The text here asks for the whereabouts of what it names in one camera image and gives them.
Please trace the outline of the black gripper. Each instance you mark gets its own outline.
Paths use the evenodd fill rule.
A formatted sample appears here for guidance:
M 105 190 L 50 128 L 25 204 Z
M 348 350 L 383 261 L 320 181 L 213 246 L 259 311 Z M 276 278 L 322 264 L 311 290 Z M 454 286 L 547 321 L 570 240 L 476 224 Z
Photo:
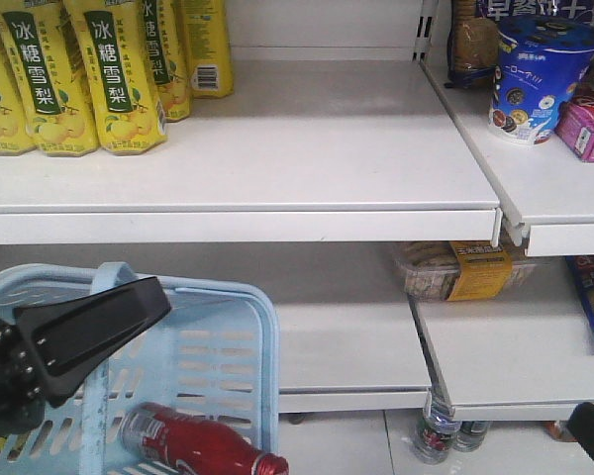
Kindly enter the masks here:
M 15 326 L 0 319 L 0 435 L 39 427 L 44 398 L 62 406 L 103 361 L 170 310 L 159 280 L 148 277 L 76 300 L 18 307 Z

